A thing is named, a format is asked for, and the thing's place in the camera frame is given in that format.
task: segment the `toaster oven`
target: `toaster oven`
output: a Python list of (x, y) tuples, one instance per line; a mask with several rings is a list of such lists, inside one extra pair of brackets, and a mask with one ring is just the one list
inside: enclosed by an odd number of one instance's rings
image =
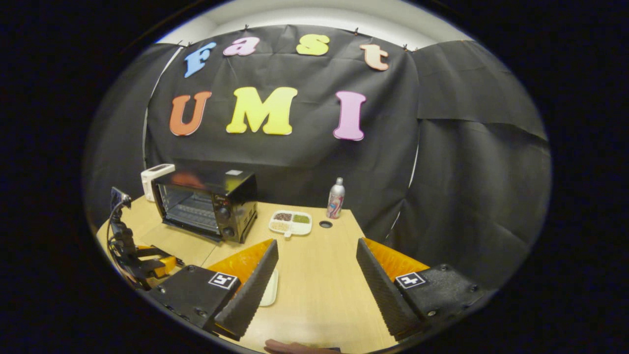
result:
[(176, 167), (151, 181), (163, 223), (214, 241), (244, 243), (257, 218), (255, 174), (203, 164)]

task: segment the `oven knob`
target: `oven knob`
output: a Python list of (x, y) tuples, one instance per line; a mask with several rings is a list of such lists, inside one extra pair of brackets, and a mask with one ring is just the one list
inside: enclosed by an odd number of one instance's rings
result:
[(232, 229), (231, 227), (224, 228), (223, 229), (223, 236), (233, 237), (234, 236), (234, 229)]
[(230, 211), (227, 208), (220, 208), (217, 213), (222, 219), (229, 219), (231, 216)]

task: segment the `spray can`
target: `spray can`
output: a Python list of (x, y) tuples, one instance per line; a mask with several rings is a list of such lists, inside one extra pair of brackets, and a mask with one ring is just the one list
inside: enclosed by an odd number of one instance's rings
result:
[(337, 178), (337, 183), (332, 186), (330, 196), (328, 197), (328, 211), (326, 216), (330, 219), (338, 219), (345, 199), (345, 187), (343, 186), (343, 178)]

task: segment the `pink letter i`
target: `pink letter i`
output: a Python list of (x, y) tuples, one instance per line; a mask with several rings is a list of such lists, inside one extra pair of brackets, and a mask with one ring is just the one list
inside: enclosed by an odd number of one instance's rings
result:
[(339, 91), (337, 97), (341, 100), (341, 115), (332, 135), (337, 139), (362, 140), (365, 134), (360, 129), (360, 106), (367, 98), (351, 91)]

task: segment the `orange letter u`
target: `orange letter u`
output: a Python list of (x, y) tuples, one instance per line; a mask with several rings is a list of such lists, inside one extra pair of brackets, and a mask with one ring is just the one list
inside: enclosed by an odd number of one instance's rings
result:
[(172, 100), (172, 113), (170, 114), (170, 131), (177, 135), (190, 135), (194, 133), (201, 125), (203, 119), (203, 110), (205, 109), (205, 101), (212, 95), (212, 92), (202, 91), (194, 95), (194, 113), (192, 114), (192, 120), (189, 123), (184, 124), (184, 108), (186, 102), (190, 100), (189, 95), (183, 95), (175, 97)]

